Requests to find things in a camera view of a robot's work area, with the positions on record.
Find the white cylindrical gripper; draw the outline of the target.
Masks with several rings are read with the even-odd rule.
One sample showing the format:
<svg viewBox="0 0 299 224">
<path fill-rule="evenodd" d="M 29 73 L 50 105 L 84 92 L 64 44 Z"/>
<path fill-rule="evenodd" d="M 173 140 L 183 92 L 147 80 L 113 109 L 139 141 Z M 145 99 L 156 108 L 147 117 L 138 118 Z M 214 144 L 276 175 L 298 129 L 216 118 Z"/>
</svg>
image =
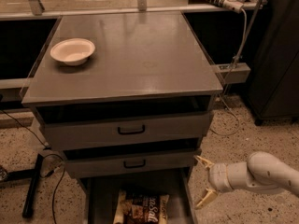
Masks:
<svg viewBox="0 0 299 224">
<path fill-rule="evenodd" d="M 217 197 L 218 192 L 233 191 L 228 179 L 227 165 L 225 163 L 213 163 L 199 155 L 194 158 L 200 162 L 205 169 L 209 169 L 208 181 L 214 188 L 205 188 L 202 198 L 195 205 L 196 209 L 202 209 L 212 203 Z"/>
</svg>

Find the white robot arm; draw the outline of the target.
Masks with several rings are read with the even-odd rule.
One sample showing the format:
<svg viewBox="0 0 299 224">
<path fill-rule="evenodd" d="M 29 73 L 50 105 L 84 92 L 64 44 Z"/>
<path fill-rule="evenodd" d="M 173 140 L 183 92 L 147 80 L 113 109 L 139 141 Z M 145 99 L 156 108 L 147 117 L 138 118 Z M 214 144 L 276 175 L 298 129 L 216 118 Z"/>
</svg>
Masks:
<svg viewBox="0 0 299 224">
<path fill-rule="evenodd" d="M 246 161 L 214 163 L 201 156 L 194 157 L 207 170 L 210 188 L 195 205 L 202 209 L 213 202 L 219 193 L 236 189 L 259 194 L 278 194 L 284 190 L 299 196 L 299 172 L 267 152 L 254 152 Z"/>
</svg>

